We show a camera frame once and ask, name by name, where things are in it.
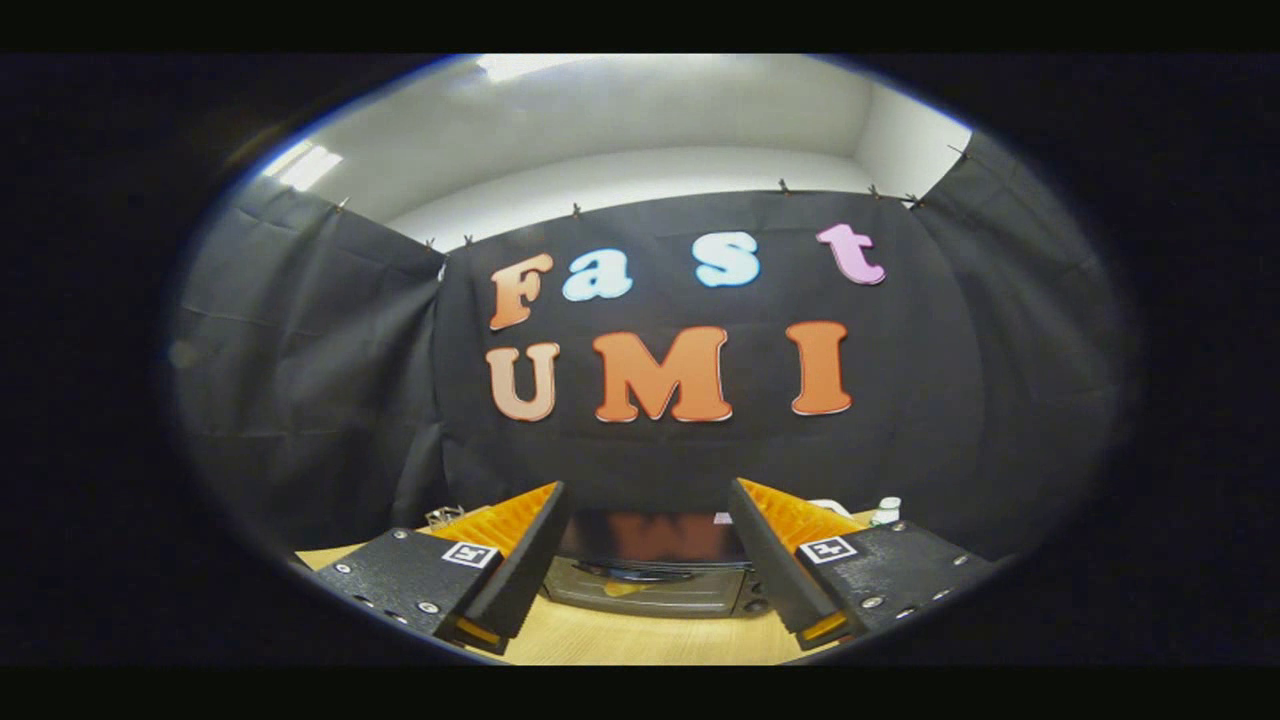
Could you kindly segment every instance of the ceiling light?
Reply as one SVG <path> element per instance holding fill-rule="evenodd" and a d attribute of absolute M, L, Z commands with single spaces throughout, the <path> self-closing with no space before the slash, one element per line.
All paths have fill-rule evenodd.
<path fill-rule="evenodd" d="M 502 82 L 526 73 L 545 70 L 556 65 L 599 58 L 599 54 L 575 55 L 481 55 L 476 64 L 484 68 L 493 82 Z"/>
<path fill-rule="evenodd" d="M 300 142 L 300 143 L 294 145 L 293 147 L 285 150 L 279 158 L 276 158 L 275 160 L 273 160 L 271 164 L 268 165 L 266 169 L 262 170 L 262 174 L 266 176 L 266 177 L 269 177 L 269 178 L 274 178 L 275 173 L 279 173 L 280 170 L 283 170 L 285 165 L 288 165 L 289 163 L 292 163 L 294 159 L 297 159 L 298 155 L 302 155 L 307 150 L 311 150 L 311 141 L 303 140 L 302 142 Z"/>
<path fill-rule="evenodd" d="M 308 150 L 302 159 L 294 163 L 292 168 L 280 176 L 280 182 L 284 184 L 292 184 L 300 191 L 305 191 L 315 184 L 321 176 L 332 170 L 338 163 L 342 163 L 342 155 L 329 152 L 317 145 Z"/>

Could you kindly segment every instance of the orange letter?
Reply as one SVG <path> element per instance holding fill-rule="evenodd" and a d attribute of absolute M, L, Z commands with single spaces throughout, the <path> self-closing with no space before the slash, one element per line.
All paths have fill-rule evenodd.
<path fill-rule="evenodd" d="M 552 256 L 543 252 L 509 268 L 503 268 L 489 277 L 498 287 L 498 297 L 494 302 L 495 311 L 493 319 L 489 320 L 490 331 L 509 328 L 529 319 L 529 307 L 525 307 L 520 299 L 525 297 L 530 302 L 538 300 L 538 291 L 543 288 L 541 275 L 538 273 L 550 270 L 552 265 Z"/>
<path fill-rule="evenodd" d="M 595 411 L 603 423 L 630 423 L 639 416 L 627 387 L 652 420 L 662 418 L 680 386 L 680 402 L 671 416 L 685 423 L 727 420 L 733 407 L 724 402 L 719 384 L 719 348 L 728 340 L 724 328 L 687 328 L 676 336 L 662 365 L 635 333 L 609 333 L 591 347 L 604 361 L 604 405 Z"/>
<path fill-rule="evenodd" d="M 559 355 L 559 345 L 539 342 L 525 351 L 534 361 L 534 398 L 529 402 L 516 396 L 516 360 L 520 351 L 515 347 L 495 347 L 485 354 L 489 363 L 489 386 L 493 388 L 493 404 L 503 415 L 512 420 L 536 423 L 552 414 L 556 407 L 556 368 L 552 360 Z"/>
<path fill-rule="evenodd" d="M 800 347 L 800 397 L 796 415 L 833 415 L 849 410 L 854 398 L 840 382 L 840 341 L 849 332 L 840 323 L 796 323 L 787 337 Z"/>

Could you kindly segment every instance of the table surface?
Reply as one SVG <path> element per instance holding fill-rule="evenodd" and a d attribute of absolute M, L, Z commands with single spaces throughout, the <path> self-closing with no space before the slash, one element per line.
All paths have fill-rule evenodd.
<path fill-rule="evenodd" d="M 854 514 L 867 524 L 874 510 Z M 425 533 L 426 528 L 417 532 Z M 298 552 L 317 570 L 364 543 Z M 466 648 L 513 665 L 777 665 L 828 652 L 804 652 L 777 612 L 755 618 L 672 619 L 602 612 L 552 602 L 543 596 L 503 656 Z"/>

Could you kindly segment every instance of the black fabric backdrop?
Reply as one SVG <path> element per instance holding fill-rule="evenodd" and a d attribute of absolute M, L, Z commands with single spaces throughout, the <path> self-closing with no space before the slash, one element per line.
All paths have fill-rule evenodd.
<path fill-rule="evenodd" d="M 298 550 L 420 525 L 444 491 L 430 357 L 444 256 L 270 178 L 215 218 L 170 350 L 196 470 Z"/>
<path fill-rule="evenodd" d="M 1005 151 L 978 136 L 909 210 L 840 192 L 730 192 L 637 202 L 566 217 L 449 254 L 434 363 L 444 464 L 465 505 L 547 482 L 585 507 L 719 511 L 735 477 L 847 507 L 887 495 L 952 542 L 989 556 L 1027 550 L 1088 489 L 1117 442 L 1117 393 L 1130 348 L 1119 299 L 1075 222 Z M 815 234 L 837 223 L 869 236 L 878 286 L 846 279 Z M 742 231 L 760 273 L 704 287 L 690 246 Z M 627 255 L 631 290 L 572 302 L 570 263 L 604 247 Z M 490 274 L 548 252 L 554 266 L 527 320 L 489 329 Z M 849 410 L 800 416 L 787 325 L 844 324 Z M 593 338 L 634 332 L 655 360 L 687 327 L 728 332 L 721 348 L 732 418 L 681 423 L 595 419 L 603 366 Z M 534 395 L 532 343 L 557 342 L 556 407 L 524 423 L 495 407 L 484 355 L 521 351 L 517 395 Z"/>
<path fill-rule="evenodd" d="M 842 192 L 727 192 L 564 217 L 444 256 L 275 181 L 210 228 L 177 323 L 175 397 L 197 468 L 228 507 L 297 548 L 421 524 L 563 480 L 581 507 L 722 511 L 749 479 L 860 509 L 896 495 L 913 520 L 975 552 L 1025 551 L 1089 489 L 1124 438 L 1134 356 L 1119 296 L 1075 220 L 988 138 L 908 209 Z M 817 233 L 869 236 L 884 282 L 841 274 Z M 705 287 L 695 238 L 746 232 L 759 275 Z M 572 302 L 577 256 L 622 250 L 634 284 Z M 490 275 L 554 259 L 531 316 L 489 329 Z M 854 398 L 791 411 L 794 323 L 841 323 Z M 732 418 L 602 423 L 591 341 L 634 332 L 659 361 L 689 327 L 721 348 Z M 561 347 L 556 407 L 536 423 L 494 405 L 485 352 Z"/>

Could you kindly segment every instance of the white wall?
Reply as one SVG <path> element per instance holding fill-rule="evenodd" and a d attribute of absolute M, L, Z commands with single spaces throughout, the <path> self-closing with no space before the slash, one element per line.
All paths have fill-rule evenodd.
<path fill-rule="evenodd" d="M 908 95 L 876 83 L 854 161 L 884 195 L 922 197 L 955 164 L 973 132 Z"/>
<path fill-rule="evenodd" d="M 972 133 L 915 100 L 876 85 L 854 159 L 759 147 L 672 147 L 544 165 L 428 202 L 388 225 L 448 252 L 534 223 L 628 202 L 745 190 L 923 196 L 955 164 Z"/>
<path fill-rule="evenodd" d="M 474 240 L 614 205 L 742 190 L 865 192 L 870 177 L 844 158 L 756 147 L 673 147 L 595 155 L 544 165 L 456 192 L 388 223 L 448 252 Z"/>

